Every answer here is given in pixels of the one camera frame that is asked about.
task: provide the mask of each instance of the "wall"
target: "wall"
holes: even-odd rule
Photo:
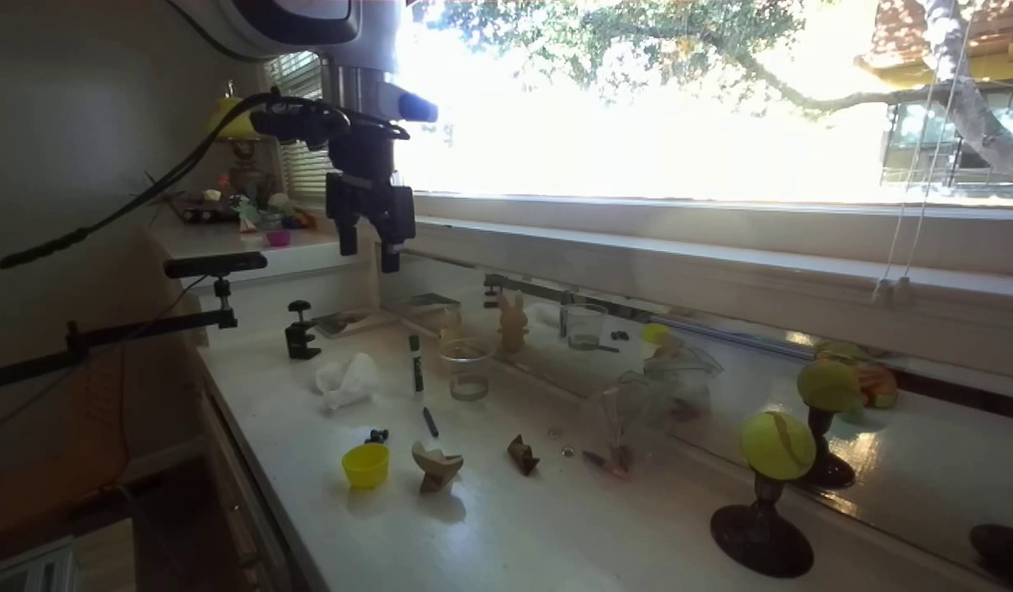
[[[50,240],[139,195],[205,136],[220,84],[253,89],[253,65],[220,56],[165,0],[0,4],[0,256]],[[218,175],[212,155],[185,188]],[[124,217],[81,247],[0,271],[0,364],[64,348],[81,329],[152,320],[165,306],[146,260],[147,213]],[[195,435],[185,360],[175,339],[122,354],[129,446],[136,458]],[[0,416],[50,378],[0,390]],[[0,473],[64,446],[54,390],[0,430]]]

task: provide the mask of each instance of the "yellow ball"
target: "yellow ball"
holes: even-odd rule
[[[769,479],[798,479],[808,473],[815,443],[801,421],[782,410],[760,410],[741,435],[742,461]]]
[[[833,416],[856,408],[863,390],[858,370],[833,360],[808,363],[797,385],[808,408]]]
[[[846,363],[846,364],[858,364],[867,360],[867,352],[863,345],[852,343],[826,343],[815,348],[814,360],[833,360],[833,363]]]

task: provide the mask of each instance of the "base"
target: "base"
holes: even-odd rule
[[[846,489],[856,479],[858,479],[856,471],[843,458],[826,453],[814,463],[814,471],[798,485],[808,489]]]
[[[728,557],[777,579],[797,579],[814,566],[808,538],[782,515],[755,507],[718,511],[712,533]]]
[[[981,523],[969,530],[969,545],[990,571],[1013,581],[1013,527]]]

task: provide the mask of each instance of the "glass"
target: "glass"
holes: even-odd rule
[[[450,398],[476,400],[491,390],[491,352],[484,345],[443,345],[440,363],[446,370]]]

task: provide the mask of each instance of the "robotic arm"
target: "robotic arm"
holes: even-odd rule
[[[368,217],[382,240],[382,271],[402,266],[416,236],[411,188],[393,185],[394,118],[433,121],[437,108],[393,84],[394,34],[407,0],[170,0],[212,44],[240,59],[273,59],[314,51],[325,59],[325,104],[284,101],[253,112],[257,133],[280,143],[330,148],[325,209],[338,250],[359,247],[356,223]]]

